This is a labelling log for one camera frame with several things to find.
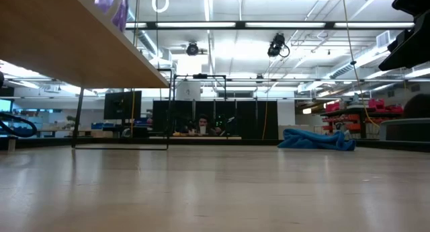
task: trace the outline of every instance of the person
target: person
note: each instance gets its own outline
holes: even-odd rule
[[[206,127],[206,132],[204,134],[208,134],[210,136],[216,136],[217,135],[216,131],[214,129],[210,128],[210,126],[209,126],[209,118],[206,115],[204,115],[204,114],[200,115],[198,124],[199,125],[198,125],[197,130],[196,130],[196,132],[198,134],[203,135],[201,133],[201,128],[200,127]]]

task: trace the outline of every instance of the security camera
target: security camera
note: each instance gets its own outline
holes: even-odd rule
[[[199,53],[199,48],[196,42],[190,42],[187,47],[187,54],[189,56],[196,56]]]
[[[288,50],[288,54],[286,56],[281,55],[281,51],[286,48]],[[288,57],[290,55],[290,49],[285,44],[284,34],[276,34],[273,40],[270,42],[269,50],[267,51],[267,55],[269,57],[277,57],[278,55],[281,57]]]

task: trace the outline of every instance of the man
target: man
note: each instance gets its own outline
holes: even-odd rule
[[[204,114],[200,115],[199,117],[199,125],[197,127],[197,133],[200,135],[208,134],[210,136],[217,136],[216,131],[209,127],[209,119]]]

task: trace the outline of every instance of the black rope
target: black rope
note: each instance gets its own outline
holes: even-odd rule
[[[38,129],[36,128],[36,126],[32,122],[25,120],[23,118],[15,117],[15,116],[12,116],[9,114],[4,114],[4,113],[0,113],[0,117],[10,118],[12,120],[17,120],[17,121],[26,123],[32,127],[32,132],[30,134],[22,134],[22,133],[18,133],[16,131],[14,131],[13,129],[9,128],[2,120],[0,120],[0,127],[3,128],[3,130],[8,132],[9,134],[12,134],[12,135],[15,135],[18,137],[28,138],[28,137],[32,137],[33,135],[35,135],[38,131]]]

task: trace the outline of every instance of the yellow cable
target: yellow cable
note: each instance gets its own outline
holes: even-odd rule
[[[351,58],[352,58],[352,62],[354,63],[354,54],[352,52],[352,45],[351,45],[351,37],[349,36],[349,22],[348,22],[348,13],[347,13],[347,4],[345,2],[345,0],[343,0],[343,10],[345,12],[345,21],[347,23],[347,33],[348,33],[348,43],[349,43],[349,51],[351,53]],[[375,126],[377,126],[379,128],[379,125],[377,125],[369,116],[368,113],[368,109],[366,108],[366,104],[364,103],[364,99],[363,99],[363,90],[361,89],[361,85],[360,85],[360,80],[358,78],[358,74],[357,74],[357,69],[355,68],[355,63],[353,64],[354,67],[354,73],[355,73],[355,78],[357,79],[357,84],[358,84],[358,88],[360,90],[360,94],[361,94],[361,102],[363,104],[364,107],[364,111],[365,111],[365,115],[368,117],[369,121],[374,124]]]
[[[267,79],[270,78],[270,59],[269,59],[269,68],[267,69]],[[266,111],[264,113],[264,128],[263,128],[263,136],[261,137],[261,140],[264,140],[264,135],[266,133],[266,124],[267,124],[267,101],[269,101],[269,84],[270,81],[267,80],[267,96],[266,96]]]

